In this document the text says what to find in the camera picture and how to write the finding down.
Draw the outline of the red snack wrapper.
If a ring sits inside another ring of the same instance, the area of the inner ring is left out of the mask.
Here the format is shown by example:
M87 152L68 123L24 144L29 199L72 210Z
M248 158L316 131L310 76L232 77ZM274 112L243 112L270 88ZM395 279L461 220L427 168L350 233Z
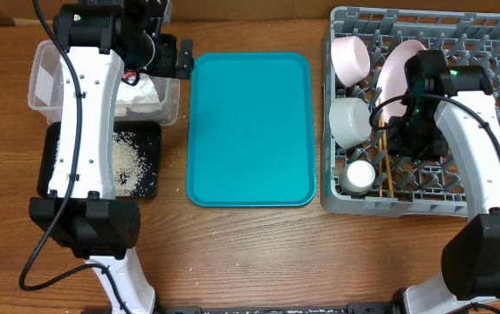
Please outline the red snack wrapper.
M125 72L121 81L126 85L135 86L140 81L140 74L138 72Z

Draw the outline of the white napkin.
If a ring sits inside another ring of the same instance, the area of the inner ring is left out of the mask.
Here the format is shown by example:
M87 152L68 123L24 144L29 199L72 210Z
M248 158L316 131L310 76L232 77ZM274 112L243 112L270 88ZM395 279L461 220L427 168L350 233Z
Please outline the white napkin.
M122 81L117 94L115 116L125 117L128 112L152 113L162 109L161 92L157 90L155 78L140 74L137 85L126 85Z

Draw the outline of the large white plate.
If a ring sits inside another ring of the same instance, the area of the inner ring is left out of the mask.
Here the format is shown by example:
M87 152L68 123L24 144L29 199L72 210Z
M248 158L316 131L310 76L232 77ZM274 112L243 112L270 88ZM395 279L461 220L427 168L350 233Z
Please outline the large white plate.
M418 51L426 47L419 41L408 40L399 44L387 57L381 67L380 76L377 80L377 88L381 89L376 104L403 95L408 88L405 76L405 64Z

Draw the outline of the wooden chopstick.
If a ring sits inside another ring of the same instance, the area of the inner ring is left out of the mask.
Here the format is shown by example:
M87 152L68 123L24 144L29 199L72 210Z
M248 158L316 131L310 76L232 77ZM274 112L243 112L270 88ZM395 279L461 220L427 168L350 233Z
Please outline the wooden chopstick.
M385 126L385 121L383 117L380 117L379 121L379 126ZM385 167L387 170L387 185L388 185L388 195L390 198L394 198L394 184L393 184L393 177L392 177L392 170L391 170L391 165L390 165L390 160L389 160L389 154L388 154L388 149L387 149L387 132L384 131L382 135L382 146L383 150L386 153L385 155Z
M384 122L384 119L382 118L382 116L379 117L379 121L378 121L378 126L384 126L385 125L385 122ZM384 144L383 144L383 136L385 135L384 132L382 132L382 135L379 139L379 153L384 153L385 150L384 150ZM378 170L379 170L379 175L383 175L384 174L384 170L383 170L383 159L385 158L385 155L381 157L380 159L380 162L378 164ZM383 181L380 182L380 184L378 185L378 190L379 190L379 197L383 197Z

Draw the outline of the small grey rice bowl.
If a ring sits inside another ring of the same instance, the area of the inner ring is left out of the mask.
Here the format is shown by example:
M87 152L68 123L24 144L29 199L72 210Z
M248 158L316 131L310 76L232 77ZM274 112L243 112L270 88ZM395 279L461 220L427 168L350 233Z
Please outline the small grey rice bowl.
M335 142L349 149L368 140L372 132L369 115L368 106L362 99L335 99L329 110L329 125Z

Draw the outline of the white paper cup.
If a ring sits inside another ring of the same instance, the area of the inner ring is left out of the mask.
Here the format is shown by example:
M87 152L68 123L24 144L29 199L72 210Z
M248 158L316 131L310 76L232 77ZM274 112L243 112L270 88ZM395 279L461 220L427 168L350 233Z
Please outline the white paper cup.
M339 185L350 195L363 195L373 186L376 173L365 160L356 160L345 166L339 174Z

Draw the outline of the white bowl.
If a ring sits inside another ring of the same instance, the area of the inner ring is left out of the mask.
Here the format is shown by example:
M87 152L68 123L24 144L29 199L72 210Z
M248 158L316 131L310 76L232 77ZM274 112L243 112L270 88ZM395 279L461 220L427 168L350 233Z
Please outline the white bowl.
M367 47L356 36L335 38L331 44L332 67L344 86L352 86L365 79L370 71Z

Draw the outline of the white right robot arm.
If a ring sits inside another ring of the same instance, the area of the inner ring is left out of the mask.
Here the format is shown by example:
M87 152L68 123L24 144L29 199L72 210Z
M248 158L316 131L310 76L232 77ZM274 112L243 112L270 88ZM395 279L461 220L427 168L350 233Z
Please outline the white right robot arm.
M468 222L444 247L440 271L394 293L389 313L466 313L500 300L500 125L493 86L480 65L448 65L439 50L402 64L406 90L380 102L390 118L389 152L434 160L451 152L467 198Z

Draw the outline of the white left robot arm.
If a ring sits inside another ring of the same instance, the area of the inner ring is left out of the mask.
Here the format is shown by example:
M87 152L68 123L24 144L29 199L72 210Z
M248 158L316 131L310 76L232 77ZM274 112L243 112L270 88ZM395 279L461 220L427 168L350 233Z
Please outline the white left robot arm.
M135 246L136 202L116 197L114 111L125 72L189 79L193 42L164 33L169 1L79 1L64 4L44 29L60 55L63 112L46 193L30 200L31 219L93 270L114 313L159 313Z

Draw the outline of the grey dishwasher rack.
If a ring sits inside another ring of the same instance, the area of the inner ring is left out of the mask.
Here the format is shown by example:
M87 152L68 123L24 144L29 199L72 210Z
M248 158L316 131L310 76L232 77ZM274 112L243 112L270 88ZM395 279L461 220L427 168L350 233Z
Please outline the grey dishwasher rack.
M335 38L356 36L366 45L370 72L352 87L336 78L331 61ZM481 65L492 82L493 97L500 124L500 14L402 10L339 6L332 9L325 34L323 93L328 111L335 99L364 100L374 108L380 96L377 80L388 55L408 40L421 42L427 49L443 52L449 65ZM378 164L386 153L379 153L382 131L374 133L356 147L337 146L328 124L323 126L321 143L320 200L323 209L335 214L402 215L467 214L466 196L452 154L436 161L410 160L390 156L394 198L388 195L387 170L379 175ZM338 173L346 164L365 160L375 168L373 188L364 196L347 195L339 185ZM378 185L383 181L383 197Z

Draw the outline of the black tray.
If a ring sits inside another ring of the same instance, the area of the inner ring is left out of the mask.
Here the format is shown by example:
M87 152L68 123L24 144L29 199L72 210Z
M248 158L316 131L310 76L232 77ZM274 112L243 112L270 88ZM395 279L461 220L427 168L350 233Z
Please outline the black tray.
M37 193L47 195L57 162L58 122L46 132L38 175ZM113 178L121 198L153 199L158 193L161 158L161 126L153 121L116 121L113 129Z

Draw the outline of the teal serving tray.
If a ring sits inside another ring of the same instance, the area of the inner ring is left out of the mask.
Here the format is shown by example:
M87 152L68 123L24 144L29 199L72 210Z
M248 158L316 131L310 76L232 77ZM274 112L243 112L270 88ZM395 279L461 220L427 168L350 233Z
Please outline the teal serving tray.
M296 52L195 62L186 191L207 208L287 208L316 194L311 70Z

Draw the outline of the pile of rice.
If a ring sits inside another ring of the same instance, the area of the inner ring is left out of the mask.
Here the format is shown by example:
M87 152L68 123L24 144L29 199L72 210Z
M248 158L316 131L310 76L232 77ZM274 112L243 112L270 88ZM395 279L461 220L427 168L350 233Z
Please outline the pile of rice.
M144 196L143 180L148 174L150 162L134 142L132 132L114 132L112 146L113 179L118 197Z

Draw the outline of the clear plastic bin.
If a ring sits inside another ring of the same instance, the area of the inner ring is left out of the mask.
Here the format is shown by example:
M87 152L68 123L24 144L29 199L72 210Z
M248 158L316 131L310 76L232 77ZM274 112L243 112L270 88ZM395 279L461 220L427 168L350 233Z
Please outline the clear plastic bin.
M128 112L116 120L153 120L162 126L171 126L177 120L180 101L180 80L155 78L161 92L162 109L152 113ZM51 124L61 120L63 105L63 76L60 55L50 40L41 42L32 63L29 83L28 106L42 113Z

